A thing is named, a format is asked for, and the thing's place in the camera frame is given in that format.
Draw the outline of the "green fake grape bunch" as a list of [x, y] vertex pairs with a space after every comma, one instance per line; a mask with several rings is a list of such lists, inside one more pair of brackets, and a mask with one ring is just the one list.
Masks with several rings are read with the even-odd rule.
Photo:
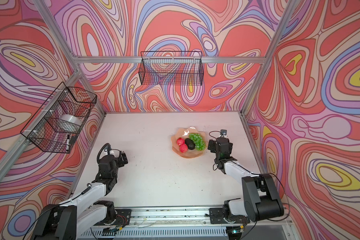
[[205, 144], [205, 141], [204, 141], [203, 137], [201, 136], [201, 134], [191, 133], [189, 135], [189, 138], [193, 141], [196, 150], [198, 150], [198, 151], [205, 150], [206, 144]]

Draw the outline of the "dark fake avocado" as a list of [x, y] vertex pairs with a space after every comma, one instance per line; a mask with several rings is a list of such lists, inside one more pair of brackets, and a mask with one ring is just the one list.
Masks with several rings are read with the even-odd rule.
[[187, 146], [187, 148], [188, 148], [189, 150], [194, 150], [194, 149], [195, 149], [195, 143], [193, 142], [192, 139], [187, 138], [187, 139], [185, 139], [185, 142], [184, 142], [184, 143], [186, 144], [186, 146]]

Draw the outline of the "red fake apple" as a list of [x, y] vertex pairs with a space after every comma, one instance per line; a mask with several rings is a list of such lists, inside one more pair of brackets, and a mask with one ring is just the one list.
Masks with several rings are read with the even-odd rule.
[[188, 151], [188, 146], [186, 144], [183, 144], [182, 146], [180, 146], [181, 153], [186, 153], [187, 151]]
[[183, 138], [178, 138], [177, 139], [177, 145], [180, 147], [182, 146], [183, 144], [185, 144], [185, 140]]

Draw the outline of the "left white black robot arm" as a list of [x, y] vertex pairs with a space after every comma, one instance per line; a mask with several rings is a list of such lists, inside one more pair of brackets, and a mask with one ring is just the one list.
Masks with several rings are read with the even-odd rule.
[[117, 213], [112, 201], [103, 201], [118, 182], [119, 169], [128, 164], [125, 152], [102, 146], [96, 157], [95, 179], [77, 195], [44, 207], [27, 233], [32, 240], [75, 240], [97, 223], [113, 225]]

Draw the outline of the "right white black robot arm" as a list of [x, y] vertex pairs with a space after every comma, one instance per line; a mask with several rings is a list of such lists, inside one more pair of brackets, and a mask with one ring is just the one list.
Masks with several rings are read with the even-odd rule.
[[207, 147], [215, 154], [213, 169], [232, 177], [242, 189], [242, 197], [224, 202], [224, 217], [244, 216], [258, 222], [284, 216], [284, 207], [272, 175], [256, 174], [243, 167], [231, 156], [232, 148], [233, 143], [224, 137], [209, 140]]

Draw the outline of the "pink faceted fruit bowl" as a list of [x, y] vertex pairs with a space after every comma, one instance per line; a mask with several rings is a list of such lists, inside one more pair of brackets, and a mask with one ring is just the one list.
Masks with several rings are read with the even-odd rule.
[[202, 156], [207, 148], [206, 140], [206, 133], [198, 131], [195, 127], [179, 128], [171, 136], [173, 151], [185, 159]]

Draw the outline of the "black marker pen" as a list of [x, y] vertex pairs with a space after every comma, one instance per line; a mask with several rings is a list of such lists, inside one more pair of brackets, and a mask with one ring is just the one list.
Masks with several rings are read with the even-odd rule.
[[66, 138], [66, 152], [68, 153], [70, 151], [70, 135], [67, 135]]

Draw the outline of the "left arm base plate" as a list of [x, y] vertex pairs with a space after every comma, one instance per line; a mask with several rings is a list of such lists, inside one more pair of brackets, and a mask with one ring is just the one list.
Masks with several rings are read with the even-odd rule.
[[115, 210], [115, 217], [112, 219], [110, 225], [125, 227], [130, 224], [131, 221], [131, 209], [118, 209]]

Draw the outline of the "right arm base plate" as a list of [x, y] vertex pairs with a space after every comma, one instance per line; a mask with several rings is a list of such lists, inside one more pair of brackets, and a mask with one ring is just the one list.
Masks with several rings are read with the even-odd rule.
[[226, 208], [209, 208], [209, 212], [205, 214], [209, 218], [211, 224], [240, 224], [247, 225], [250, 223], [248, 217], [243, 215], [233, 215]]

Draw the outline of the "aluminium front rail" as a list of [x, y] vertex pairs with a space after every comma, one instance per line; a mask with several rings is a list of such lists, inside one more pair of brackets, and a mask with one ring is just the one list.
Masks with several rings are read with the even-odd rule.
[[297, 240], [291, 220], [240, 224], [211, 224], [205, 216], [209, 208], [222, 206], [182, 206], [130, 208], [131, 221], [119, 227], [97, 223], [76, 240], [160, 240], [164, 238], [222, 238], [224, 240]]

